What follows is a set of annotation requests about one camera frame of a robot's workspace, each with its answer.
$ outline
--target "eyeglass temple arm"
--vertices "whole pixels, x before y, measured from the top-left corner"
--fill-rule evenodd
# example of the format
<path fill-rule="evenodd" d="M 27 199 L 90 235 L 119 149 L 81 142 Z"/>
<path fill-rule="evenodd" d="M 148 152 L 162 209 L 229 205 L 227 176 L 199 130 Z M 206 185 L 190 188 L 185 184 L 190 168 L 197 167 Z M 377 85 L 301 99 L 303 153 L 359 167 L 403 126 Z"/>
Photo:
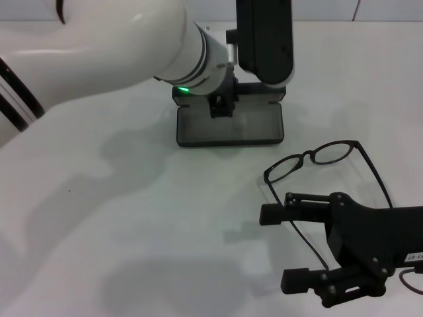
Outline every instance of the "eyeglass temple arm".
<path fill-rule="evenodd" d="M 284 206 L 279 203 L 262 206 L 260 212 L 262 226 L 280 225 L 285 221 L 330 223 L 329 196 L 288 193 Z"/>
<path fill-rule="evenodd" d="M 370 170 L 373 172 L 373 175 L 376 177 L 377 182 L 381 186 L 383 195 L 385 195 L 385 198 L 388 201 L 389 208 L 392 209 L 393 205 L 392 205 L 392 202 L 391 202 L 391 198 L 389 197 L 388 191 L 386 190 L 386 187 L 385 187 L 379 173 L 377 172 L 376 167 L 373 165 L 371 159 L 369 158 L 369 155 L 367 155 L 366 151 L 364 150 L 364 148 L 362 147 L 362 145 L 358 141 L 356 143 L 356 148 L 357 148 L 357 150 L 359 150 L 361 155 L 364 157 L 364 160 L 366 161 L 367 165 L 369 165 Z"/>

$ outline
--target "white table surface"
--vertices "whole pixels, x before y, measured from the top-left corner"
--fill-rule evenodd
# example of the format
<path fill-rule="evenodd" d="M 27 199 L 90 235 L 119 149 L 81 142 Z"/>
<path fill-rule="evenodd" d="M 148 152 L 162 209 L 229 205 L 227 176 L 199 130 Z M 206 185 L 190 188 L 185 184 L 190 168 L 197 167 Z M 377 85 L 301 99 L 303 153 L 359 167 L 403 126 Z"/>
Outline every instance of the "white table surface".
<path fill-rule="evenodd" d="M 209 24 L 220 40 L 233 24 Z M 56 24 L 10 24 L 47 32 Z M 55 107 L 0 150 L 0 315 L 421 316 L 387 294 L 331 309 L 284 295 L 284 269 L 320 269 L 289 225 L 260 227 L 262 173 L 339 139 L 368 151 L 397 207 L 423 205 L 423 23 L 295 23 L 296 74 L 277 147 L 180 149 L 171 88 L 154 80 Z M 250 77 L 237 71 L 242 81 Z M 307 163 L 278 193 L 386 202 L 363 158 Z M 332 268 L 322 225 L 299 223 Z M 423 278 L 407 279 L 423 288 Z"/>

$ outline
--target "black cable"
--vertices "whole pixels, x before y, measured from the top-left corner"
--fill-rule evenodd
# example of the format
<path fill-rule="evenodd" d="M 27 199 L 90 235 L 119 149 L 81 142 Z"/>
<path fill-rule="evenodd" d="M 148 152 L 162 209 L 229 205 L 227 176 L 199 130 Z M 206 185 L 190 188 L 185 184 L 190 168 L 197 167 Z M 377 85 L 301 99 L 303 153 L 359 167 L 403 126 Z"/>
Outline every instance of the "black cable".
<path fill-rule="evenodd" d="M 416 294 L 419 294 L 419 295 L 423 295 L 423 291 L 421 291 L 420 289 L 416 289 L 416 288 L 414 288 L 413 286 L 411 286 L 410 284 L 408 284 L 406 281 L 405 281 L 405 279 L 404 279 L 404 274 L 407 274 L 407 273 L 414 273 L 414 272 L 416 272 L 416 270 L 415 269 L 405 269 L 404 271 L 402 271 L 401 273 L 399 273 L 399 279 L 400 279 L 400 281 L 401 281 L 401 283 L 407 288 L 407 289 L 409 289 L 410 291 L 412 291 L 412 292 L 415 292 Z"/>
<path fill-rule="evenodd" d="M 302 237 L 302 239 L 304 240 L 305 243 L 307 243 L 307 245 L 309 246 L 309 248 L 311 249 L 311 251 L 313 251 L 316 255 L 316 257 L 318 257 L 320 263 L 322 263 L 323 267 L 327 270 L 329 270 L 329 266 L 327 265 L 327 263 L 323 260 L 322 256 L 318 253 L 318 251 L 316 249 L 314 249 L 314 247 L 311 245 L 311 243 L 303 236 L 303 234 L 301 233 L 301 231 L 297 228 L 297 226 L 295 225 L 295 223 L 293 223 L 293 221 L 290 221 L 291 225 L 293 226 L 293 228 L 295 229 L 295 231 L 297 231 L 297 234 L 299 234 L 300 237 Z"/>

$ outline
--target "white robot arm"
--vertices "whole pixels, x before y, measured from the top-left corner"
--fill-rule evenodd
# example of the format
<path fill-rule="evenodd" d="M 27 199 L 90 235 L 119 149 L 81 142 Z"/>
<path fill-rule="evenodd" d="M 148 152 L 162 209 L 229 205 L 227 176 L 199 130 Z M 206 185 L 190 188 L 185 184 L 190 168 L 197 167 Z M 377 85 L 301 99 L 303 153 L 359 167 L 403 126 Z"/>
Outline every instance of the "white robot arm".
<path fill-rule="evenodd" d="M 64 22 L 56 32 L 0 30 L 0 116 L 21 131 L 56 104 L 152 77 L 192 94 L 213 92 L 225 77 L 216 65 L 227 62 L 226 49 L 187 17 L 182 0 L 48 4 Z"/>
<path fill-rule="evenodd" d="M 227 33 L 240 66 L 267 87 L 238 86 L 236 50 L 229 62 L 226 47 L 188 18 L 183 0 L 45 2 L 64 24 L 59 30 L 33 36 L 0 29 L 0 146 L 9 138 L 5 125 L 24 131 L 56 104 L 152 77 L 205 96 L 212 118 L 232 118 L 238 94 L 266 95 L 274 104 L 293 75 L 290 0 L 237 0 L 238 29 Z M 173 97 L 178 105 L 192 101 Z M 273 111 L 282 141 L 282 115 Z M 255 130 L 266 129 L 266 120 Z"/>

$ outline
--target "black eyeglass frame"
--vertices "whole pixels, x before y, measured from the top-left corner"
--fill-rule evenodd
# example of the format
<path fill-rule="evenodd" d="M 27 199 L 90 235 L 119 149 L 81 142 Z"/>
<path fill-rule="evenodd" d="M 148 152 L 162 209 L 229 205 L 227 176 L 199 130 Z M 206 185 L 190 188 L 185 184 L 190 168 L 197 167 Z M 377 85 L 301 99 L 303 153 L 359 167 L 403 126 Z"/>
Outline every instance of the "black eyeglass frame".
<path fill-rule="evenodd" d="M 345 144 L 348 145 L 350 148 L 348 149 L 348 151 L 346 152 L 346 154 L 343 157 L 340 157 L 336 160 L 332 160 L 329 162 L 317 162 L 316 161 L 316 154 L 319 151 L 322 151 L 323 149 L 326 149 L 328 147 L 331 147 L 333 145 L 338 145 L 338 144 Z M 278 161 L 276 164 L 272 165 L 270 168 L 268 168 L 265 172 L 264 172 L 264 182 L 266 184 L 268 184 L 270 191 L 272 192 L 273 196 L 275 197 L 276 201 L 283 205 L 282 202 L 280 201 L 275 189 L 273 188 L 272 184 L 275 184 L 276 182 L 279 182 L 280 180 L 283 180 L 284 178 L 286 178 L 287 176 L 289 176 L 290 174 L 292 174 L 293 172 L 295 172 L 296 170 L 299 170 L 301 167 L 303 167 L 304 165 L 304 158 L 306 155 L 310 155 L 310 160 L 311 162 L 313 162 L 313 164 L 316 165 L 329 165 L 329 164 L 334 164 L 337 162 L 340 162 L 342 160 L 344 160 L 348 155 L 351 154 L 351 152 L 357 149 L 359 150 L 359 152 L 361 153 L 361 155 L 363 156 L 365 162 L 367 163 L 367 165 L 370 167 L 370 170 L 373 172 L 373 175 L 375 176 L 377 182 L 379 183 L 379 186 L 382 189 L 383 195 L 385 195 L 385 198 L 388 202 L 388 205 L 390 208 L 393 208 L 392 206 L 392 202 L 391 202 L 391 198 L 389 197 L 389 194 L 386 190 L 386 187 L 384 185 L 384 183 L 382 182 L 382 179 L 379 175 L 379 173 L 376 170 L 376 167 L 373 165 L 372 161 L 369 158 L 369 155 L 366 153 L 366 151 L 364 150 L 363 146 L 360 144 L 359 141 L 355 141 L 355 140 L 342 140 L 342 141 L 335 141 L 335 142 L 330 142 L 327 143 L 325 145 L 322 145 L 321 147 L 318 147 L 315 150 L 308 150 L 305 151 L 303 154 L 294 154 L 294 155 L 290 155 L 286 158 L 283 158 L 282 160 Z M 275 180 L 270 180 L 269 176 L 270 173 L 279 165 L 281 165 L 282 163 L 286 162 L 287 160 L 291 160 L 291 159 L 299 159 L 298 163 L 292 168 L 292 170 L 290 170 L 287 174 L 283 175 L 282 177 L 276 178 Z"/>

